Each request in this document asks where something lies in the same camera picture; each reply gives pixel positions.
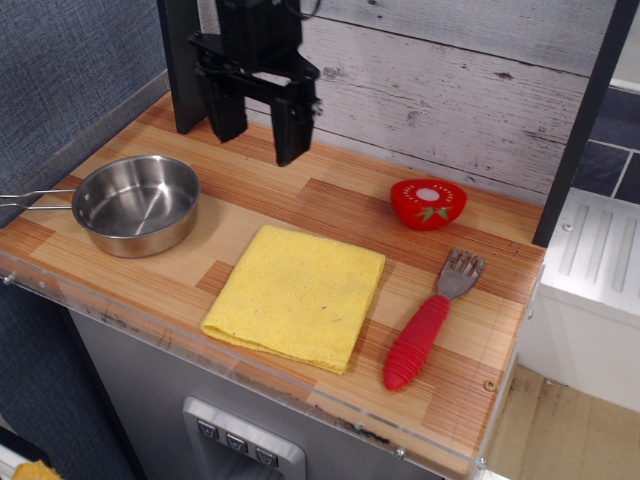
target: red tomato half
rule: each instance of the red tomato half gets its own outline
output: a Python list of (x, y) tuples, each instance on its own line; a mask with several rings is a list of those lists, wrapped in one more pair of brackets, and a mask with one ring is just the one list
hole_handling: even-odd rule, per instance
[(467, 195), (449, 182), (428, 178), (405, 180), (391, 187), (391, 204), (411, 228), (433, 230), (460, 216)]

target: gray fabric wall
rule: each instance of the gray fabric wall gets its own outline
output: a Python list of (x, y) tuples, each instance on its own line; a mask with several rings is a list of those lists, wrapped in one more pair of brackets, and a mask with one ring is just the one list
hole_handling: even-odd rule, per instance
[[(52, 187), (167, 90), (154, 0), (0, 2), (0, 192)], [(135, 478), (64, 317), (0, 284), (0, 414), (67, 480)]]

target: toy kitchen counter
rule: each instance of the toy kitchen counter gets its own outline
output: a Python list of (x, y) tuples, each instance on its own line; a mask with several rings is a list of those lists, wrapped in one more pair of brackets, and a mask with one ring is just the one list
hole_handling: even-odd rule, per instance
[[(176, 158), (197, 173), (202, 194), (186, 239), (150, 257), (118, 258), (97, 249), (70, 212), (25, 211), (0, 232), (0, 273), (72, 312), (149, 479), (244, 478), (229, 476), (242, 462), (286, 480), (482, 477), (542, 265), (544, 249), (531, 244), (540, 207), (464, 187), (457, 220), (414, 230), (395, 215), (389, 192), (426, 175), (321, 144), (280, 168), (267, 128), (251, 126), (224, 145), (207, 122), (175, 133), (169, 96), (58, 187), (75, 188), (102, 165), (143, 154)], [(38, 204), (70, 200), (46, 195)], [(202, 332), (267, 224), (385, 256), (344, 374)], [(484, 271), (451, 303), (416, 379), (388, 391), (387, 352), (436, 293), (456, 247), (484, 257)]]

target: stainless steel pan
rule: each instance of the stainless steel pan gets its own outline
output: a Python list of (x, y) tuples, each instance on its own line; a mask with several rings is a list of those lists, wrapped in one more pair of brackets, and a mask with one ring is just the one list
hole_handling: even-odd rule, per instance
[[(27, 206), (32, 195), (73, 192), (70, 206)], [(109, 163), (91, 173), (76, 190), (0, 195), (30, 210), (71, 209), (95, 245), (118, 257), (154, 255), (182, 241), (193, 229), (200, 182), (178, 160), (143, 155)]]

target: wooden countertop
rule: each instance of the wooden countertop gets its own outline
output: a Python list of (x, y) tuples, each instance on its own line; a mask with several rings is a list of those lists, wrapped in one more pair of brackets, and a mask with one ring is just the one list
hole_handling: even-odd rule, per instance
[[(544, 249), (531, 245), (541, 208), (464, 187), (454, 223), (420, 232), (389, 203), (391, 186), (416, 171), (314, 143), (290, 166), (275, 165), (271, 131), (251, 126), (220, 145), (207, 121), (175, 133), (170, 96), (161, 99), (65, 178), (74, 188), (101, 165), (131, 155), (177, 158), (202, 184), (198, 223), (178, 246), (142, 259), (99, 251), (71, 212), (26, 211), (0, 231), (0, 270), (17, 283), (132, 334), (173, 349), (235, 381), (286, 394), (292, 404), (427, 468), (466, 477), (483, 453), (500, 386), (538, 277)], [(40, 204), (69, 203), (70, 195)], [(215, 343), (200, 322), (258, 228), (273, 224), (383, 253), (386, 266), (345, 375)], [(408, 388), (388, 392), (388, 348), (435, 293), (448, 254), (486, 259), (476, 286), (452, 303), (426, 366)]]

